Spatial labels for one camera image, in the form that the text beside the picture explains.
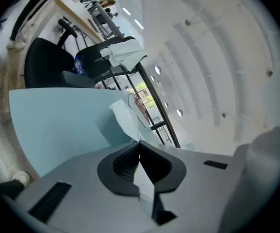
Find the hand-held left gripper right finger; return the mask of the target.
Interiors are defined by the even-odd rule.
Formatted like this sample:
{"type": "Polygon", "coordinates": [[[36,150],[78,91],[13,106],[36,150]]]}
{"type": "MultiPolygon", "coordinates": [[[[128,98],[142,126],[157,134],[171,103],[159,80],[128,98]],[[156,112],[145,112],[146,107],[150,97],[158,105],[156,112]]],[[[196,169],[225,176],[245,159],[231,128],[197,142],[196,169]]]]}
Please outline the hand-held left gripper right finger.
{"type": "Polygon", "coordinates": [[[140,141],[139,149],[155,188],[151,218],[140,233],[218,233],[242,171],[242,148],[228,156],[140,141]]]}

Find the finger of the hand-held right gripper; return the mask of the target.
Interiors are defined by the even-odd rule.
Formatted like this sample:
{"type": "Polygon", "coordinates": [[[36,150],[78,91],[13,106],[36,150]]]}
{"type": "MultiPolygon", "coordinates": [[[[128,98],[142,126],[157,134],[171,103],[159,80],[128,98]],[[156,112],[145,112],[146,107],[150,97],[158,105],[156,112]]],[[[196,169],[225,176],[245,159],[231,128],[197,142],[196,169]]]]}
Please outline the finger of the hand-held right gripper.
{"type": "Polygon", "coordinates": [[[248,146],[240,178],[222,214],[218,233],[237,233],[253,221],[280,184],[280,127],[248,146]]]}

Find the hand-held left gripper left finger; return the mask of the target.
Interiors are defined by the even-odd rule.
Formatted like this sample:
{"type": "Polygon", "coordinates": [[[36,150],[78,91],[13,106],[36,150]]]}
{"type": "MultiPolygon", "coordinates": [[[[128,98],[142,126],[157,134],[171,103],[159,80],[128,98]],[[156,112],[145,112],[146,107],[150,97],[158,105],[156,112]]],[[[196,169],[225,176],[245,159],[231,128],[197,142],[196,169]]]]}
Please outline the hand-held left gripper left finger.
{"type": "Polygon", "coordinates": [[[26,188],[15,200],[20,215],[37,233],[146,233],[157,227],[137,197],[119,196],[100,181],[97,167],[122,144],[73,157],[26,188]],[[70,185],[46,223],[30,210],[58,182],[70,185]]]}

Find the person's white left shoe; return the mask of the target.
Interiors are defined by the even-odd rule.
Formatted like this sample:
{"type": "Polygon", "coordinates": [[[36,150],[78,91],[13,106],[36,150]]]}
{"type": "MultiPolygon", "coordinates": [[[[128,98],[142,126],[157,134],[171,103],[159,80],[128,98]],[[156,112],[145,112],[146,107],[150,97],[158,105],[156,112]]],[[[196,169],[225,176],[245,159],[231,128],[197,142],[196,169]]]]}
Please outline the person's white left shoe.
{"type": "Polygon", "coordinates": [[[28,172],[20,170],[12,176],[11,180],[17,180],[27,187],[31,181],[31,176],[28,172]]]}

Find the person's black trousers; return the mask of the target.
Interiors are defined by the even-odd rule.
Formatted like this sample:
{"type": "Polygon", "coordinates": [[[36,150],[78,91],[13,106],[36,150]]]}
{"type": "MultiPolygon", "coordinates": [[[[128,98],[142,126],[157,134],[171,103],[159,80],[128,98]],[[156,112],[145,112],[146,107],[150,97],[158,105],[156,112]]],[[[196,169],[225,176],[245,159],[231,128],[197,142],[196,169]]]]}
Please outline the person's black trousers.
{"type": "Polygon", "coordinates": [[[0,193],[15,200],[25,189],[25,186],[19,180],[10,180],[0,184],[0,193]]]}

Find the pale blue table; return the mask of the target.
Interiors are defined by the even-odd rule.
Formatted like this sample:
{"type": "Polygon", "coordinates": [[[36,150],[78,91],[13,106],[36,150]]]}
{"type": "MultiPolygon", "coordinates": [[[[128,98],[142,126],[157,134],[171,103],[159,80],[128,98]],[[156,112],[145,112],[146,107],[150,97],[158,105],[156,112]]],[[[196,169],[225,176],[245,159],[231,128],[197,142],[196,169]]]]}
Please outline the pale blue table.
{"type": "Polygon", "coordinates": [[[130,92],[88,88],[33,88],[9,93],[21,147],[41,176],[65,161],[131,142],[110,105],[130,92]]]}

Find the black metal railing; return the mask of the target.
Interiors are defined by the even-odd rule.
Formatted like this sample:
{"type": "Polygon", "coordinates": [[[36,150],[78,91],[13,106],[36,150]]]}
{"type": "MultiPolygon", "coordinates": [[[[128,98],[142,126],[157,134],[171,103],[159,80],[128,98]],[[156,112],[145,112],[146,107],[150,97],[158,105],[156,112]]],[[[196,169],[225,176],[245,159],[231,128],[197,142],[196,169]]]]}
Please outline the black metal railing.
{"type": "MultiPolygon", "coordinates": [[[[100,6],[100,4],[96,1],[93,2],[93,6],[99,11],[99,13],[101,15],[104,16],[106,22],[108,23],[110,29],[112,30],[112,32],[114,33],[115,36],[120,37],[122,40],[125,40],[125,37],[123,36],[123,34],[120,32],[120,30],[118,29],[118,27],[113,23],[112,19],[107,15],[107,13],[104,11],[104,9],[100,6]]],[[[139,72],[139,74],[141,75],[143,81],[146,83],[148,90],[150,91],[152,98],[154,99],[155,103],[156,103],[156,107],[158,108],[163,121],[158,123],[158,124],[154,124],[150,115],[148,115],[150,121],[152,122],[152,130],[155,130],[156,133],[158,133],[158,128],[161,126],[167,126],[169,134],[172,138],[173,144],[175,145],[175,147],[177,148],[181,148],[179,141],[177,139],[177,136],[174,132],[174,129],[172,127],[172,124],[169,120],[169,117],[163,107],[163,104],[152,84],[152,82],[150,81],[150,78],[148,77],[144,67],[142,66],[141,63],[138,63],[136,66],[137,71],[139,72]]]]}

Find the blue water bottle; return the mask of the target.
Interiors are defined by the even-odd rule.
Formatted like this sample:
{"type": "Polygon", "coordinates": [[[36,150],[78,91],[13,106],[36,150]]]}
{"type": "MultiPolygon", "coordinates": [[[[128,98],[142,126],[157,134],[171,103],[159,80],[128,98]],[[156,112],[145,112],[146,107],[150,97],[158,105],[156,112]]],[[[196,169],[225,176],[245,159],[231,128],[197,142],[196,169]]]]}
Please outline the blue water bottle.
{"type": "Polygon", "coordinates": [[[82,75],[82,76],[85,75],[85,71],[82,67],[82,63],[78,57],[76,57],[74,60],[74,71],[79,75],[82,75]]]}

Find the black office chair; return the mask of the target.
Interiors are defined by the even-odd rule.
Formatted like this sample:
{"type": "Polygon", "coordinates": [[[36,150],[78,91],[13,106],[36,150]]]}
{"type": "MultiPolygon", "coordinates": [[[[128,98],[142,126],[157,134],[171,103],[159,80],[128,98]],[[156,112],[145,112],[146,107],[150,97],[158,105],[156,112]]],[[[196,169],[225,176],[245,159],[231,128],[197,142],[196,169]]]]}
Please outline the black office chair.
{"type": "Polygon", "coordinates": [[[31,43],[24,64],[25,87],[94,88],[92,79],[75,72],[73,56],[62,48],[70,35],[77,38],[76,32],[63,19],[58,23],[65,31],[57,44],[40,37],[31,43]]]}

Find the pale green garment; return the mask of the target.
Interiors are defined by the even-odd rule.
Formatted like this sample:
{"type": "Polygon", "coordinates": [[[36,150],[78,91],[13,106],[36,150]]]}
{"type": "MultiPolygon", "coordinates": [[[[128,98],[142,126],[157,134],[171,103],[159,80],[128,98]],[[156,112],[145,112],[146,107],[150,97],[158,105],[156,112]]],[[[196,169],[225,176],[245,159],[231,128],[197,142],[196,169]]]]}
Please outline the pale green garment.
{"type": "Polygon", "coordinates": [[[134,70],[140,61],[147,57],[146,52],[136,39],[111,44],[100,50],[101,57],[108,57],[113,67],[122,66],[127,71],[134,70]]]}

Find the wooden desk with white legs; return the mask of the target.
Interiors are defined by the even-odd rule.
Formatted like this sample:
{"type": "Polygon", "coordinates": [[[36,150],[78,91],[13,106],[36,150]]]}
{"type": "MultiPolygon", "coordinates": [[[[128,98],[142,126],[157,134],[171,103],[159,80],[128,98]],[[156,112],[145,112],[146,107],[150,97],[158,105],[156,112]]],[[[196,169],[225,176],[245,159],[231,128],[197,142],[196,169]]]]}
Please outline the wooden desk with white legs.
{"type": "Polygon", "coordinates": [[[57,11],[89,36],[95,43],[104,39],[85,6],[75,0],[55,0],[57,11]]]}

